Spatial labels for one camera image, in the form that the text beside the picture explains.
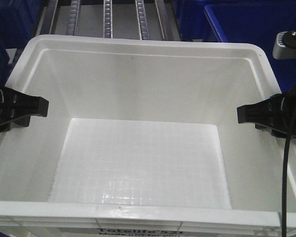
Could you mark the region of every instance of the metal rail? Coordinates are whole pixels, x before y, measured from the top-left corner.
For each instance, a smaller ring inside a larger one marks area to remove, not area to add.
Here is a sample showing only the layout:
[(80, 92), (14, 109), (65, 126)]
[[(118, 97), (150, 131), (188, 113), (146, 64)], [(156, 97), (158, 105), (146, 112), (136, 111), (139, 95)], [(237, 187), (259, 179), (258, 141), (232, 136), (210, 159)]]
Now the metal rail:
[(149, 32), (147, 26), (147, 18), (145, 11), (144, 0), (135, 0), (137, 21), (138, 21), (138, 32), (140, 40), (149, 40)]
[(103, 2), (103, 37), (113, 38), (112, 0)]
[(40, 35), (49, 35), (51, 34), (53, 24), (54, 24), (54, 19), (55, 19), (55, 14), (56, 14), (56, 9), (58, 5), (58, 0), (49, 0), (47, 9), (45, 12), (44, 16), (44, 21), (40, 29)]
[(163, 40), (174, 41), (169, 17), (163, 0), (155, 0)]
[(77, 36), (78, 35), (78, 23), (81, 9), (81, 0), (72, 0), (70, 15), (67, 23), (66, 35)]

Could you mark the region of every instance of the grid pattern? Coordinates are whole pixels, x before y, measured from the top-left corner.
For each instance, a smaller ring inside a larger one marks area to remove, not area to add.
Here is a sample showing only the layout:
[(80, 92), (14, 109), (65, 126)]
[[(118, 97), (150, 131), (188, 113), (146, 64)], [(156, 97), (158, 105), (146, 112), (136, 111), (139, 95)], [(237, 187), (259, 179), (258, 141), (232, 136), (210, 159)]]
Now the grid pattern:
[(217, 127), (74, 118), (49, 201), (231, 208)]

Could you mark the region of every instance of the black cable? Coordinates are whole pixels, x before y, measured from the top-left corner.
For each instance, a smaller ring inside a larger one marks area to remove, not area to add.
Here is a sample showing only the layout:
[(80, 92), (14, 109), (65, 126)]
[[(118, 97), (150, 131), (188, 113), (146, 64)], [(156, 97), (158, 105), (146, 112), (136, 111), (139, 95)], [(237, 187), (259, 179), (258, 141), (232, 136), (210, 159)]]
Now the black cable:
[(288, 166), (288, 156), (290, 150), (291, 136), (293, 132), (293, 126), (296, 120), (296, 105), (293, 110), (292, 118), (288, 127), (284, 155), (283, 155), (283, 176), (282, 176), (282, 237), (286, 237), (287, 233), (287, 166)]

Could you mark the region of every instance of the crate bottom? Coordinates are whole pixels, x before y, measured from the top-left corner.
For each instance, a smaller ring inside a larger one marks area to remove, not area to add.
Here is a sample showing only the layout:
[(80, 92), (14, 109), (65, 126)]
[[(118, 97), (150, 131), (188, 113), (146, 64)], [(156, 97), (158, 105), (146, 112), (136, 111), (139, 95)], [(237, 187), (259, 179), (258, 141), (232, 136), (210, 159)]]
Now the crate bottom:
[(217, 127), (74, 118), (49, 201), (231, 208)]

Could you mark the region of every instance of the white plastic crate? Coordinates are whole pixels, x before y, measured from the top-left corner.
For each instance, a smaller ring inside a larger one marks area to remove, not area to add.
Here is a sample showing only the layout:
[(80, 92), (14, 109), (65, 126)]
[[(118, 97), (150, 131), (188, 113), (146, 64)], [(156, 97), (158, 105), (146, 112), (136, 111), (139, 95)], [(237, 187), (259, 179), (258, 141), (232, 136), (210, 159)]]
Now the white plastic crate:
[[(47, 118), (0, 134), (0, 230), (277, 236), (283, 139), (236, 108), (279, 93), (250, 44), (40, 36), (8, 87)], [(296, 140), (288, 229), (296, 233)]]

